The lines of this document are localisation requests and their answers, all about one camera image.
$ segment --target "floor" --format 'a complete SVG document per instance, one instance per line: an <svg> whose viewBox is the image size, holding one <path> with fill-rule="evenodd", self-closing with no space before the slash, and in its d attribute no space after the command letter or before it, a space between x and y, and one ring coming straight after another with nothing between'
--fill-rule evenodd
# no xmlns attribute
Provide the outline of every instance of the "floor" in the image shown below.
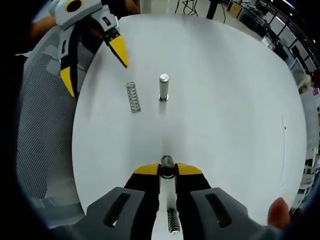
<svg viewBox="0 0 320 240"><path fill-rule="evenodd" d="M184 4L182 3L183 0L180 0L179 8L177 10L177 14L182 14L184 9ZM151 0L151 13L152 14L173 14L176 10L178 0ZM210 1L209 0L197 0L196 3L196 11L199 17L205 18L207 16L207 12L209 9ZM242 22L238 21L235 17L227 12L227 6L223 5L224 11L221 4L218 4L215 14L214 14L214 21L223 23L224 22L224 12L225 12L225 24L234 27L235 29L244 32L253 38L261 41L262 37L260 37L257 33L250 30L247 26L245 26Z"/></svg>

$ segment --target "white table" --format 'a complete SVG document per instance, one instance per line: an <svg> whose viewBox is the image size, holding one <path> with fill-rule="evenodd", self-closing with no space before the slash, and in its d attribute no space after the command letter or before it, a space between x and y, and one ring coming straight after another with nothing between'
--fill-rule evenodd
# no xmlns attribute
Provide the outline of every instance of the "white table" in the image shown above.
<svg viewBox="0 0 320 240"><path fill-rule="evenodd" d="M83 210L164 155L201 169L260 224L276 198L291 206L307 142L286 63L251 36L205 18L142 14L119 25L129 67L102 44L75 113L72 158ZM167 103L158 101L161 74L170 77ZM136 84L139 113L130 111L128 82ZM168 239L164 204L160 197L153 239Z"/></svg>

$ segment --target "coil spring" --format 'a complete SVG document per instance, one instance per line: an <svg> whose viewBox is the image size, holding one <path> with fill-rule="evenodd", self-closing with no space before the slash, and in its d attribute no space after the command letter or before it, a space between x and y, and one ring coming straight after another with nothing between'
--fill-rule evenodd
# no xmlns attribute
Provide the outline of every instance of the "coil spring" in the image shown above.
<svg viewBox="0 0 320 240"><path fill-rule="evenodd" d="M167 214L168 214L169 233L171 234L180 233L180 224L179 224L177 211L171 208L167 210Z"/></svg>
<svg viewBox="0 0 320 240"><path fill-rule="evenodd" d="M137 113L141 111L140 103L138 99L136 84L131 81L126 84L126 91L128 93L130 108L132 113Z"/></svg>
<svg viewBox="0 0 320 240"><path fill-rule="evenodd" d="M173 179L175 177L175 163L171 156L162 157L160 176L163 179Z"/></svg>

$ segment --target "person's finger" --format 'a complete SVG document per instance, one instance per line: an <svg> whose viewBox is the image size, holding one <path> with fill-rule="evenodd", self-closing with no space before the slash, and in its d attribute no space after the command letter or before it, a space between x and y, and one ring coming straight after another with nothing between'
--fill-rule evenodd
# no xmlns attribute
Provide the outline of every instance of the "person's finger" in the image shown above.
<svg viewBox="0 0 320 240"><path fill-rule="evenodd" d="M267 223L278 229L284 229L290 223L289 207L282 197L279 197L271 204Z"/></svg>

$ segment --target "metal peg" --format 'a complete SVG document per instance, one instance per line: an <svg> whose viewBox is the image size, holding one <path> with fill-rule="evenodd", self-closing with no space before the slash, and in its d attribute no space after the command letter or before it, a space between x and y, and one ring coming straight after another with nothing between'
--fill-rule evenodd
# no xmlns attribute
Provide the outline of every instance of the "metal peg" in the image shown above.
<svg viewBox="0 0 320 240"><path fill-rule="evenodd" d="M160 94L158 96L159 101L168 101L168 86L169 86L169 76L167 74L162 74L159 78L160 82Z"/></svg>

